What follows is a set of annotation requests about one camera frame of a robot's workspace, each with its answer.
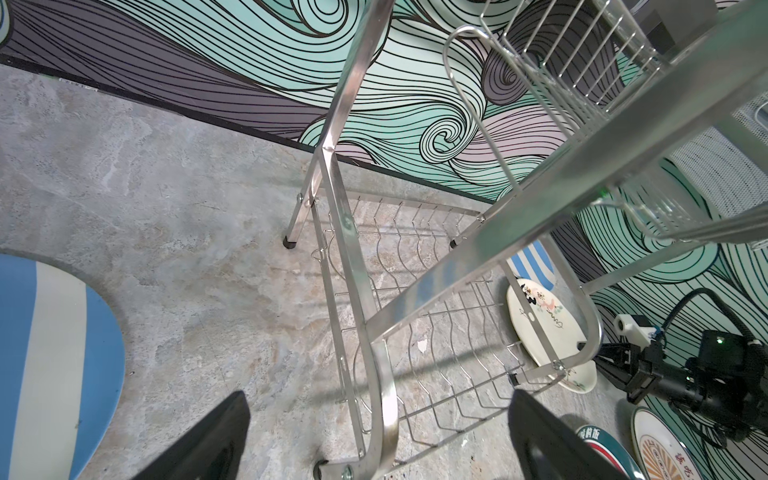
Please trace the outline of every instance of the black border strip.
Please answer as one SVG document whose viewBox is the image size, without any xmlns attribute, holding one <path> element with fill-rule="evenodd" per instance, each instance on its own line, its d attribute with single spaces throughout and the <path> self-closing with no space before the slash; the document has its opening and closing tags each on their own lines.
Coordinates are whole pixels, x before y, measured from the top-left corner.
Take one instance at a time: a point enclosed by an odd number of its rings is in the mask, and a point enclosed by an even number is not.
<svg viewBox="0 0 768 480">
<path fill-rule="evenodd" d="M 285 145 L 286 147 L 292 147 L 292 148 L 296 148 L 302 151 L 307 151 L 310 153 L 313 153 L 315 150 L 313 147 L 310 147 L 309 145 L 301 144 L 294 140 L 289 140 L 287 138 L 279 137 L 275 134 L 268 134 L 266 132 L 259 131 L 253 127 L 246 127 L 244 125 L 237 124 L 232 121 L 222 120 L 221 118 L 214 117 L 211 114 L 205 114 L 199 111 L 192 110 L 190 108 L 179 107 L 178 105 L 171 104 L 170 102 L 145 97 L 140 94 L 135 94 L 133 92 L 123 90 L 122 88 L 116 88 L 110 85 L 104 85 L 97 81 L 93 81 L 90 78 L 78 77 L 77 75 L 72 75 L 70 73 L 67 73 L 66 71 L 57 70 L 55 68 L 45 67 L 43 65 L 36 64 L 33 61 L 22 60 L 20 58 L 12 57 L 7 54 L 0 54 L 0 63 L 4 65 L 8 65 L 10 67 L 18 68 L 20 70 L 26 70 L 31 73 L 43 74 L 43 75 L 47 75 L 48 77 L 59 77 L 65 80 L 74 81 L 79 84 L 87 85 L 88 87 L 97 88 L 99 91 L 102 91 L 105 94 L 114 95 L 116 97 L 134 101 L 139 104 L 145 104 L 150 107 L 160 108 L 161 110 L 169 111 L 170 113 L 173 113 L 173 114 L 179 114 L 184 117 L 191 118 L 193 120 L 202 121 L 207 124 L 215 125 L 217 127 L 227 128 L 232 131 L 240 132 L 241 134 L 250 135 L 251 137 L 262 138 L 267 141 L 272 141 L 278 144 Z M 436 190 L 442 190 L 444 192 L 448 192 L 449 194 L 460 195 L 462 197 L 471 198 L 472 200 L 477 200 L 484 204 L 493 204 L 493 201 L 489 200 L 488 198 L 480 197 L 479 195 L 475 195 L 475 194 L 468 194 L 466 192 L 456 190 L 455 188 L 446 187 L 444 185 L 435 184 L 428 180 L 414 177 L 409 174 L 404 174 L 396 170 L 390 170 L 389 168 L 382 168 L 378 165 L 369 164 L 367 162 L 359 162 L 345 155 L 336 155 L 336 157 L 345 164 L 350 164 L 350 165 L 355 165 L 357 167 L 365 168 L 367 170 L 376 172 L 377 174 L 389 175 L 390 177 L 395 177 L 395 178 L 399 178 L 400 180 L 413 182 L 414 184 L 435 188 Z"/>
</svg>

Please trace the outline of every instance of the rubber foot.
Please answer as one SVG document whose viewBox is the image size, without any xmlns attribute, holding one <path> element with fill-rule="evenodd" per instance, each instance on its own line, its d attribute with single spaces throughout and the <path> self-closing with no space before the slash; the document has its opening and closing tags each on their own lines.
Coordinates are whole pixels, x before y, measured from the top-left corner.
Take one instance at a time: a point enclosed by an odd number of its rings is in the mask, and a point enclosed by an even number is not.
<svg viewBox="0 0 768 480">
<path fill-rule="evenodd" d="M 296 242 L 289 242 L 288 236 L 286 235 L 283 237 L 283 247 L 287 248 L 288 250 L 293 250 L 296 248 Z"/>
<path fill-rule="evenodd" d="M 312 469 L 312 478 L 315 480 L 322 480 L 323 474 L 320 473 L 320 466 L 325 465 L 326 463 L 328 463 L 327 460 L 320 460 L 315 464 L 315 467 Z"/>
</svg>

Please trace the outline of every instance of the wallpaper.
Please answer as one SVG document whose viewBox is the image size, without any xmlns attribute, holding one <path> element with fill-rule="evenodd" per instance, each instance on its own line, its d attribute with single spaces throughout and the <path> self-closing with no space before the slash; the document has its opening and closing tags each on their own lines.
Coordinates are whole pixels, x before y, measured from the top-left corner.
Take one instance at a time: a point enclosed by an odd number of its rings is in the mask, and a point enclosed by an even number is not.
<svg viewBox="0 0 768 480">
<path fill-rule="evenodd" d="M 720 8 L 736 3 L 720 0 Z M 508 33 L 528 38 L 548 3 L 533 2 Z M 578 4 L 558 0 L 531 43 L 543 56 Z M 501 28 L 518 0 L 499 0 L 488 23 Z M 0 0 L 0 59 L 6 64 L 78 81 L 135 101 L 311 151 L 323 127 L 362 0 Z M 486 200 L 507 191 L 504 174 L 442 64 L 448 34 L 478 24 L 481 2 L 397 0 L 386 34 L 365 77 L 339 145 L 343 159 L 459 190 Z M 584 7 L 555 49 L 550 68 L 574 73 L 594 56 L 577 83 L 607 103 L 636 69 L 598 27 L 579 45 L 593 19 Z M 563 134 L 496 55 L 476 41 L 458 41 L 450 54 L 472 107 L 521 180 L 564 141 Z M 590 88 L 605 70 L 605 76 Z M 669 160 L 663 168 L 712 217 L 717 213 Z M 616 210 L 590 208 L 554 232 L 582 281 L 620 268 L 663 244 L 646 238 Z M 768 259 L 744 245 L 709 245 L 604 289 L 594 301 L 605 320 L 643 313 L 656 324 L 685 293 L 718 292 L 761 339 L 768 339 Z M 672 326 L 668 362 L 682 365 L 698 351 L 703 329 L 733 326 L 704 297 Z M 607 339 L 616 340 L 607 328 Z M 704 448 L 666 406 L 650 407 L 686 442 L 707 478 L 765 478 L 768 439 L 753 433 L 725 451 Z"/>
</svg>

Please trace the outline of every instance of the plate with red stripe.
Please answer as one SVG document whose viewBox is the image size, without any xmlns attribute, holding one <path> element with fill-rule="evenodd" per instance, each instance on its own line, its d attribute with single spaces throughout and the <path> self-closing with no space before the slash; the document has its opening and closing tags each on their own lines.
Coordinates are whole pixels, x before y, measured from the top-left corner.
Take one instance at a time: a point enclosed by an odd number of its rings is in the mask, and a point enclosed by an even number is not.
<svg viewBox="0 0 768 480">
<path fill-rule="evenodd" d="M 576 431 L 576 435 L 628 478 L 645 480 L 632 455 L 610 433 L 594 425 L 584 425 Z"/>
</svg>

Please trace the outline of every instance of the metal dish rack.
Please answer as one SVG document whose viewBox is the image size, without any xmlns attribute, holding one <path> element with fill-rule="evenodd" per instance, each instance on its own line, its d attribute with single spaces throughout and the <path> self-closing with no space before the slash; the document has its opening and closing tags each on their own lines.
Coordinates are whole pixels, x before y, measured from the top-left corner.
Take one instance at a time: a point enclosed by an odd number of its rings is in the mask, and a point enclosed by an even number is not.
<svg viewBox="0 0 768 480">
<path fill-rule="evenodd" d="M 510 26 L 531 3 L 545 13 L 529 38 L 513 42 Z M 345 191 L 336 145 L 394 0 L 366 6 L 283 239 L 287 248 L 296 246 L 312 213 L 319 246 L 314 256 L 357 444 L 356 457 L 316 465 L 316 478 L 378 478 L 500 415 L 513 388 L 527 384 L 541 391 L 559 382 L 599 349 L 601 321 L 589 293 L 704 242 L 768 238 L 768 204 L 712 220 L 654 172 L 663 154 L 768 89 L 762 52 L 768 3 L 743 0 L 729 8 L 670 61 L 656 54 L 621 1 L 579 0 L 565 27 L 553 29 L 546 18 L 556 3 L 523 0 L 507 27 L 492 31 L 484 20 L 488 0 L 481 27 L 466 25 L 448 36 L 448 76 L 509 182 L 507 194 L 481 214 Z M 573 54 L 555 61 L 558 43 L 574 41 L 566 31 L 581 8 L 592 21 L 575 39 Z M 604 68 L 594 67 L 596 55 L 577 55 L 596 28 L 607 32 L 603 45 L 609 38 L 619 45 Z M 522 184 L 451 69 L 451 45 L 467 36 L 509 65 L 567 138 Z M 537 43 L 542 36 L 548 49 Z M 618 89 L 620 75 L 611 83 L 605 74 L 620 55 L 634 75 Z M 620 208 L 646 235 L 678 241 L 582 285 L 548 232 L 590 205 Z M 574 294 L 588 340 L 579 353 L 560 359 L 526 312 L 551 360 L 526 369 L 501 321 L 504 306 L 497 299 L 503 296 L 495 289 L 504 273 L 513 279 L 504 260 L 537 239 Z M 392 249 L 395 256 L 382 254 Z M 521 305 L 528 307 L 525 298 Z M 419 437 L 417 424 L 426 427 L 420 435 L 435 434 Z"/>
</svg>

